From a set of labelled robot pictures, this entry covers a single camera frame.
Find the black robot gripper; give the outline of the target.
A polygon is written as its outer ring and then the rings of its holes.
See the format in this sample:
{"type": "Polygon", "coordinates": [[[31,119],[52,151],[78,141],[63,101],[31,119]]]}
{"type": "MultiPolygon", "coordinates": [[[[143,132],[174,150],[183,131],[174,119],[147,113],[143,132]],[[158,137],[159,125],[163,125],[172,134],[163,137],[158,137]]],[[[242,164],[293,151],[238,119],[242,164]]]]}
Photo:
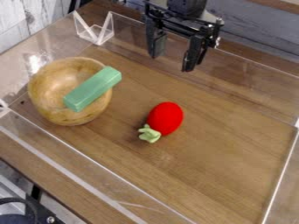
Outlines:
{"type": "Polygon", "coordinates": [[[155,59],[164,54],[166,30],[186,38],[191,37],[182,62],[185,72],[194,70],[202,63],[207,48],[217,48],[221,42],[225,20],[206,10],[207,2],[209,0],[144,0],[146,42],[150,56],[155,59]]]}

